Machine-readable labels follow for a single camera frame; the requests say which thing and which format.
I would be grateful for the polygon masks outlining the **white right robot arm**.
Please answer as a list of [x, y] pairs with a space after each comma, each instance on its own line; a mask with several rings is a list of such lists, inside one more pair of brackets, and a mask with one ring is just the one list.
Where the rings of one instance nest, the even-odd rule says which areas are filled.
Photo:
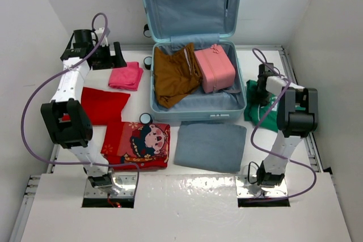
[[275, 95], [277, 106], [277, 137], [272, 151], [261, 162], [256, 183], [264, 187], [279, 186], [286, 165], [298, 144], [318, 126], [318, 90], [288, 82], [274, 71], [274, 65], [259, 65], [258, 101], [266, 102]]

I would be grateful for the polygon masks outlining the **red cartoon print cloth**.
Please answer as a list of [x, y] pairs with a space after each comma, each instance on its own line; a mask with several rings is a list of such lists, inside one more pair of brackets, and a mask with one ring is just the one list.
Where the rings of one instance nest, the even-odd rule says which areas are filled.
[[107, 125], [101, 153], [109, 164], [122, 164], [117, 170], [165, 169], [170, 152], [170, 125], [139, 122], [110, 122]]

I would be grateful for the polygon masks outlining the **light blue suitcase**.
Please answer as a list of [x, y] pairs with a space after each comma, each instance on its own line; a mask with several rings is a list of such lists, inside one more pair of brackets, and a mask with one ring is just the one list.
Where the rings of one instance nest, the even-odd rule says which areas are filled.
[[246, 107], [234, 43], [240, 0], [143, 0], [155, 42], [150, 108], [157, 121], [229, 120]]

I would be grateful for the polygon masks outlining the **pink cosmetic case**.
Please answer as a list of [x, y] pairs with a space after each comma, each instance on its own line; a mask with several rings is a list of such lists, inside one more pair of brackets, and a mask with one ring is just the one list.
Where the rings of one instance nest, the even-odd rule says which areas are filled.
[[235, 79], [235, 68], [221, 45], [195, 51], [195, 57], [202, 73], [202, 88], [212, 93], [229, 88]]

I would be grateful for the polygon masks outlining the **green lettered jersey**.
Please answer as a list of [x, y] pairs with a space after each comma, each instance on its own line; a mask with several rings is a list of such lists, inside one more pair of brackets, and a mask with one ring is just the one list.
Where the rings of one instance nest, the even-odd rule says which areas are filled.
[[[272, 95], [270, 97], [270, 101], [266, 106], [261, 106], [261, 104], [255, 103], [252, 101], [252, 96], [255, 94], [257, 88], [257, 81], [249, 80], [246, 83], [246, 98], [247, 105], [244, 110], [244, 120], [252, 122], [255, 126], [259, 123], [260, 119], [265, 115], [268, 109], [273, 105], [276, 101], [277, 96]], [[277, 128], [277, 108], [278, 104], [276, 104], [264, 121], [261, 123], [260, 127], [278, 132]]]

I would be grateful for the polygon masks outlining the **plain red cloth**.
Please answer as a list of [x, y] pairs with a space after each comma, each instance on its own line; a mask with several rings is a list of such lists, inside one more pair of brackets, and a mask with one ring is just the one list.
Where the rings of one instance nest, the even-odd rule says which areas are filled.
[[130, 94], [123, 92], [102, 91], [84, 87], [81, 106], [93, 126], [106, 126], [109, 122], [121, 121], [121, 113]]

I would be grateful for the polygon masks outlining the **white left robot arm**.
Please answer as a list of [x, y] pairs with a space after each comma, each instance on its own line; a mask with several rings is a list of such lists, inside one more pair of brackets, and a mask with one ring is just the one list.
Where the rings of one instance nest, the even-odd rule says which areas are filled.
[[93, 188], [109, 196], [122, 190], [109, 162], [94, 142], [90, 118], [81, 105], [87, 74], [98, 49], [109, 49], [108, 29], [75, 30], [61, 56], [63, 74], [56, 93], [41, 106], [41, 115], [53, 143], [69, 150], [83, 165]]

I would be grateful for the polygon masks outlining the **brown trousers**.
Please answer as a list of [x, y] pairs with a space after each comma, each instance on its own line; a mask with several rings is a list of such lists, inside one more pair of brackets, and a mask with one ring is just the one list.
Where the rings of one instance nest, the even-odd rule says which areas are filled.
[[160, 48], [154, 51], [154, 88], [159, 105], [171, 108], [202, 83], [202, 73], [195, 57], [193, 43], [172, 55]]

